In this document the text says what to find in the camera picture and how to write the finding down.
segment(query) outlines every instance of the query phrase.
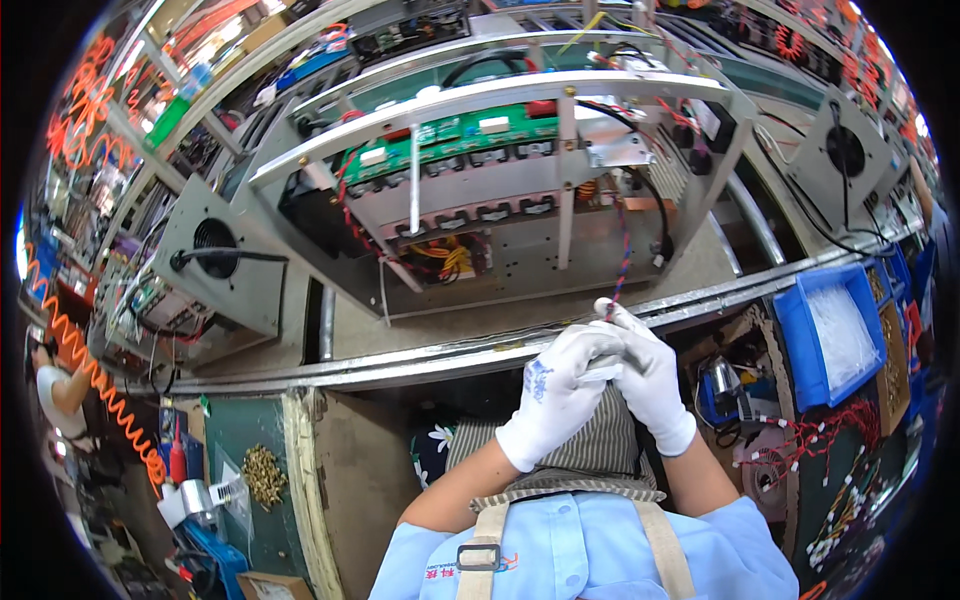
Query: orange coiled air hose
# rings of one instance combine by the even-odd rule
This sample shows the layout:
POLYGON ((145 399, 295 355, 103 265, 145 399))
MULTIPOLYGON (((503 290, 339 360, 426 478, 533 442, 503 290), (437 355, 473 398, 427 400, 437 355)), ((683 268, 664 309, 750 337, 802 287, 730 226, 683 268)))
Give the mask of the orange coiled air hose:
POLYGON ((58 342, 61 348, 70 348, 70 359, 74 363, 79 362, 78 369, 83 369, 90 376, 90 387, 96 388, 100 392, 100 399, 106 403, 107 411, 116 415, 117 424, 124 428, 124 435, 130 440, 133 449, 140 455, 140 460, 147 467, 147 475, 151 483, 154 484, 154 493, 160 497, 156 486, 162 484, 167 478, 167 467, 163 464, 163 459, 156 453, 156 448, 150 447, 150 441, 140 442, 143 435, 143 428, 133 429, 133 414, 123 414, 127 401, 124 398, 116 398, 117 389, 113 385, 112 378, 100 368, 99 363, 90 357, 89 351, 84 344, 80 331, 75 325, 70 323, 66 315, 60 314, 60 301, 56 296, 51 297, 50 286, 46 278, 40 278, 40 263, 34 259, 34 245, 25 244, 28 253, 27 272, 33 271, 33 282, 31 287, 34 291, 43 286, 43 302, 41 307, 44 310, 49 309, 53 317, 50 328, 57 331, 62 327, 62 333, 58 342))

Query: apron strap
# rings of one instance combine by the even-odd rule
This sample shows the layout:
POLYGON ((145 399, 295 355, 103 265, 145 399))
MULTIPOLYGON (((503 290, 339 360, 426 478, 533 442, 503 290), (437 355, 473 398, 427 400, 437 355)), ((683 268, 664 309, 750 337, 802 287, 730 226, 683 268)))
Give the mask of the apron strap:
POLYGON ((660 574, 660 582, 670 600, 685 600, 696 595, 690 567, 686 563, 684 549, 674 533, 670 521, 656 502, 634 500, 636 514, 640 517, 643 531, 650 542, 650 551, 660 574))
POLYGON ((473 537, 457 548, 460 584, 457 600, 490 600, 493 595, 493 573, 500 568, 500 541, 507 522, 509 503, 497 504, 480 511, 473 537))

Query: shirt logo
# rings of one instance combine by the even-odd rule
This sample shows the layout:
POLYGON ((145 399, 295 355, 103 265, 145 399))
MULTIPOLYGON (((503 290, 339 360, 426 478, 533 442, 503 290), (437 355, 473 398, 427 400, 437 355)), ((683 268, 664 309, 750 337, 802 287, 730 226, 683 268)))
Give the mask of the shirt logo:
MULTIPOLYGON (((513 558, 506 556, 500 557, 500 566, 497 568, 494 573, 503 573, 506 571, 514 570, 520 564, 520 557, 515 552, 513 558)), ((426 571, 423 573, 423 579, 444 579, 446 577, 453 577, 454 567, 456 563, 443 563, 443 564, 431 564, 426 568, 426 571)))

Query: white connector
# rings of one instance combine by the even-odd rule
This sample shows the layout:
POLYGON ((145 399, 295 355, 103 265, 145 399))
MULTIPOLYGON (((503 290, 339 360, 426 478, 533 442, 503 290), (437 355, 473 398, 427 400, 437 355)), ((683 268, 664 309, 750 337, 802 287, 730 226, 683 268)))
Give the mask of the white connector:
POLYGON ((480 126, 480 133, 502 133, 510 130, 510 117, 504 115, 501 117, 490 117, 489 119, 480 119, 477 122, 480 126))
POLYGON ((387 149, 380 147, 373 150, 367 150, 360 155, 360 166, 369 167, 374 164, 380 164, 387 159, 387 149))

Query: green bottle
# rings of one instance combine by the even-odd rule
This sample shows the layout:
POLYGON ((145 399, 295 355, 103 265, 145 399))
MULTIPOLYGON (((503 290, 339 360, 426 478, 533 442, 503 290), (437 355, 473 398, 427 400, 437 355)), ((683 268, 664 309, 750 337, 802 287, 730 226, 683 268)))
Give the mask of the green bottle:
POLYGON ((154 128, 144 138, 147 148, 155 150, 170 135, 174 127, 190 109, 190 103, 179 95, 174 96, 167 108, 157 118, 154 128))

